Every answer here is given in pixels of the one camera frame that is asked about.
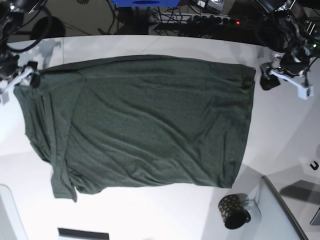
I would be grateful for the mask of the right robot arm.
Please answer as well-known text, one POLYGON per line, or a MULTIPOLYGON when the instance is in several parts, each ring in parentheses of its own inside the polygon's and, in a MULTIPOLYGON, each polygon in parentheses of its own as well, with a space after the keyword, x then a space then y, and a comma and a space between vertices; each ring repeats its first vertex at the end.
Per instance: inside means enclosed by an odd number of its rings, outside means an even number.
POLYGON ((38 45, 49 33, 53 23, 53 16, 46 7, 45 0, 4 0, 0 3, 0 104, 9 101, 9 90, 16 85, 39 85, 39 70, 36 61, 28 61, 23 66, 18 65, 19 54, 25 53, 38 45), (9 37, 28 25, 24 23, 27 14, 37 11, 43 12, 47 17, 47 25, 41 35, 29 46, 16 49, 7 42, 9 37))

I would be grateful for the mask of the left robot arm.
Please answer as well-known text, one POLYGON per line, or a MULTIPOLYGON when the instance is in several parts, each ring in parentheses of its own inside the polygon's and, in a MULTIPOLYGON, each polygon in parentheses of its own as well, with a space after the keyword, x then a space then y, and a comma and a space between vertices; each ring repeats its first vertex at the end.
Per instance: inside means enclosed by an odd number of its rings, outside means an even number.
POLYGON ((258 0, 257 5, 264 11, 255 27, 258 41, 268 46, 259 35, 265 21, 288 38, 284 48, 274 48, 273 59, 260 65, 260 85, 269 91, 284 80, 297 88, 297 96, 303 100, 314 95, 314 87, 309 83, 308 72, 312 64, 320 58, 320 32, 316 24, 307 16, 306 1, 299 0, 258 0))

